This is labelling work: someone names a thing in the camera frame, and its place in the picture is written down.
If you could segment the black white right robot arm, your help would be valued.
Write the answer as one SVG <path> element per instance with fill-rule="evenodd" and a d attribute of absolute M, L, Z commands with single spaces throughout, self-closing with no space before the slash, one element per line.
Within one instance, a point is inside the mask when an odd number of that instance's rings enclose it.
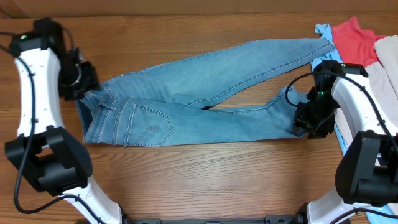
<path fill-rule="evenodd" d="M 294 125 L 310 139 L 324 138 L 341 109 L 353 140 L 337 167 L 335 187 L 302 205 L 289 223 L 349 223 L 359 212 L 396 219 L 378 209 L 397 203 L 397 127 L 373 95 L 365 68 L 324 60 L 311 76 L 315 86 L 308 102 L 295 105 Z"/>

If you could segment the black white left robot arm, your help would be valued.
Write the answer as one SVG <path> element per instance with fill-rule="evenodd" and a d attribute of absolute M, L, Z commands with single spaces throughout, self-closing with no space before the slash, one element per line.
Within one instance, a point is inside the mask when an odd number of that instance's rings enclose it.
<path fill-rule="evenodd" d="M 94 66 L 74 45 L 66 45 L 68 29 L 37 19 L 33 29 L 12 34 L 6 53 L 14 58 L 21 84 L 21 118 L 15 140 L 5 144 L 17 169 L 14 195 L 22 180 L 53 203 L 74 206 L 86 223 L 129 223 L 122 207 L 96 183 L 87 148 L 64 126 L 60 100 L 77 100 L 99 87 Z"/>

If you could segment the blue denim jeans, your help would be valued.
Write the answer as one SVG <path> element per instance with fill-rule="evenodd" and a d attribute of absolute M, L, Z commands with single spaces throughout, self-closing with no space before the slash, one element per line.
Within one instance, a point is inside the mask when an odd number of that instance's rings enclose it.
<path fill-rule="evenodd" d="M 218 105 L 255 84 L 299 68 L 334 45 L 322 38 L 247 42 L 125 73 L 76 101 L 86 143 L 173 146 L 299 138 L 294 87 L 264 105 Z"/>

